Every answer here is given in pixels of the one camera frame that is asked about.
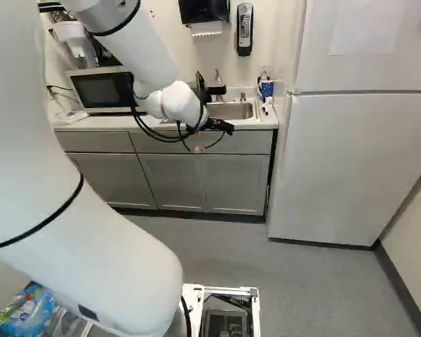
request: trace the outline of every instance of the white refrigerator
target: white refrigerator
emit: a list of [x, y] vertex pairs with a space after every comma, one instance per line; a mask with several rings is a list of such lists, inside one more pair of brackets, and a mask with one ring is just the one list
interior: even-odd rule
[[421, 0], [299, 7], [269, 236], [371, 246], [421, 175]]

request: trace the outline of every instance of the gray cabinet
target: gray cabinet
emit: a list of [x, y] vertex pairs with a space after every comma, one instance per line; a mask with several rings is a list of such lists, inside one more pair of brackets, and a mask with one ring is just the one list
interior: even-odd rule
[[206, 211], [200, 156], [139, 154], [160, 209]]
[[111, 206], [156, 208], [136, 154], [69, 153], [67, 156]]
[[202, 156], [208, 211], [232, 214], [264, 213], [269, 156]]

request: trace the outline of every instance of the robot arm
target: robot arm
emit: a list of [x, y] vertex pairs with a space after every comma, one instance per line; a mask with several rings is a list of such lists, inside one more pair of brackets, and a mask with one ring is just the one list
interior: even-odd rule
[[190, 87], [176, 81], [178, 71], [142, 0], [63, 0], [65, 8], [95, 35], [135, 77], [136, 102], [148, 114], [203, 126], [200, 102]]
[[[35, 3], [0, 1], [0, 260], [118, 336], [163, 336], [178, 312], [181, 264], [108, 207], [65, 156], [46, 118]], [[175, 80], [140, 0], [64, 3], [89, 30], [107, 32], [99, 40], [134, 73], [150, 114], [198, 121], [199, 100]]]

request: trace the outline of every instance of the stainless steel sink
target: stainless steel sink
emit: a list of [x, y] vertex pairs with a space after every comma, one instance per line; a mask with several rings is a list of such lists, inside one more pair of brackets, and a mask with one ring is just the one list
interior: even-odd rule
[[[253, 102], [212, 102], [207, 104], [209, 116], [227, 121], [257, 118], [256, 106]], [[161, 124], [175, 124], [176, 121], [164, 119]]]

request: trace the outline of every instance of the floor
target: floor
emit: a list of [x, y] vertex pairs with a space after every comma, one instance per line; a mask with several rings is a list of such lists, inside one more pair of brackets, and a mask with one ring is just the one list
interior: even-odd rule
[[273, 243], [261, 224], [127, 218], [178, 255], [185, 282], [259, 287], [263, 337], [417, 336], [369, 251]]

